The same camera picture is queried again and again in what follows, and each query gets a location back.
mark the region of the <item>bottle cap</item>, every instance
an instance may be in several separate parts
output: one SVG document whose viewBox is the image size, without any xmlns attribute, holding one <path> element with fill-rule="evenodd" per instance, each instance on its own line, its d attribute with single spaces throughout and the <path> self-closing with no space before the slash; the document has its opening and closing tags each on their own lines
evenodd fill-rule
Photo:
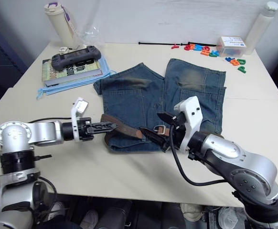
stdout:
<svg viewBox="0 0 278 229">
<path fill-rule="evenodd" d="M 269 1 L 264 6 L 261 13 L 266 17 L 274 17 L 277 10 L 278 10 L 278 3 L 274 1 Z"/>
<path fill-rule="evenodd" d="M 44 11 L 47 15 L 50 16 L 57 15 L 64 12 L 62 5 L 58 2 L 51 2 L 49 4 L 46 4 L 44 6 Z"/>
</svg>

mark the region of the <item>white table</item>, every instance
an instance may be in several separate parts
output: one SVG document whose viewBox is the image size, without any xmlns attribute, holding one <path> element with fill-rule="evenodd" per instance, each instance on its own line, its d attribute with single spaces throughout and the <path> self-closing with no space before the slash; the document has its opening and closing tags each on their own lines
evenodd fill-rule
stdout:
<svg viewBox="0 0 278 229">
<path fill-rule="evenodd" d="M 37 89 L 42 86 L 42 60 L 55 54 L 58 47 L 57 43 L 50 43 L 15 87 L 6 92 L 0 100 L 0 124 L 15 120 L 28 122 L 42 117 L 68 117 L 72 103 L 79 96 L 90 102 L 85 116 L 91 117 L 93 122 L 100 120 L 102 96 L 96 94 L 92 85 L 35 99 Z M 171 57 L 226 70 L 222 135 L 250 152 L 269 157 L 278 168 L 278 90 L 256 53 L 246 57 L 246 74 L 223 58 L 206 57 L 195 51 L 171 50 L 168 46 L 106 44 L 102 53 L 108 65 L 116 71 L 144 62 L 164 75 Z M 171 153 L 112 152 L 104 143 L 104 134 L 95 135 L 89 142 L 76 144 L 69 141 L 63 145 L 35 147 L 35 154 L 53 155 L 50 159 L 38 161 L 37 166 L 42 175 L 55 184 L 59 193 L 242 206 L 231 195 L 233 190 L 228 184 L 194 187 L 186 183 Z M 219 178 L 202 164 L 187 159 L 186 155 L 179 155 L 179 158 L 192 180 L 203 182 Z"/>
</svg>

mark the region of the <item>jeans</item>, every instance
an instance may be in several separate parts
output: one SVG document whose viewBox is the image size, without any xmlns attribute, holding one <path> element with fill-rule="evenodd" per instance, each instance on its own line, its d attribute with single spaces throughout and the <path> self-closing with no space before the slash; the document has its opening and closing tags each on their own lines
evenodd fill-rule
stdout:
<svg viewBox="0 0 278 229">
<path fill-rule="evenodd" d="M 162 111 L 174 112 L 174 106 L 197 96 L 203 114 L 201 131 L 220 134 L 225 94 L 225 72 L 170 59 L 165 77 L 143 63 L 94 83 L 103 95 L 104 113 L 133 127 L 154 129 L 166 125 L 158 118 Z M 148 139 L 135 139 L 123 134 L 114 136 L 109 147 L 116 151 L 158 151 L 160 147 Z"/>
</svg>

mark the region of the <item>gray handheld console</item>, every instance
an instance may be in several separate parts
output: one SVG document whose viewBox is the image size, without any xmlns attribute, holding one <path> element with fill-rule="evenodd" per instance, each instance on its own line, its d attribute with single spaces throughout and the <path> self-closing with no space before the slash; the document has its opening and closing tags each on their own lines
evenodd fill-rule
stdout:
<svg viewBox="0 0 278 229">
<path fill-rule="evenodd" d="M 55 70 L 61 71 L 67 65 L 92 58 L 95 60 L 100 59 L 101 52 L 95 46 L 87 46 L 85 49 L 78 51 L 69 52 L 63 55 L 54 55 L 52 57 L 51 65 Z"/>
</svg>

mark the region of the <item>belt buckle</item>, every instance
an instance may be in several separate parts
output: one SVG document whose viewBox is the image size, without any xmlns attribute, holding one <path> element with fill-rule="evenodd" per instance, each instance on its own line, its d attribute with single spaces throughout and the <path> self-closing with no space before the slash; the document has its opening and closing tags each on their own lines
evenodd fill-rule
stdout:
<svg viewBox="0 0 278 229">
<path fill-rule="evenodd" d="M 161 133 L 158 133 L 159 127 L 163 128 L 163 131 Z M 157 125 L 154 127 L 154 131 L 157 132 L 158 135 L 164 135 L 166 133 L 166 126 L 165 125 Z"/>
</svg>

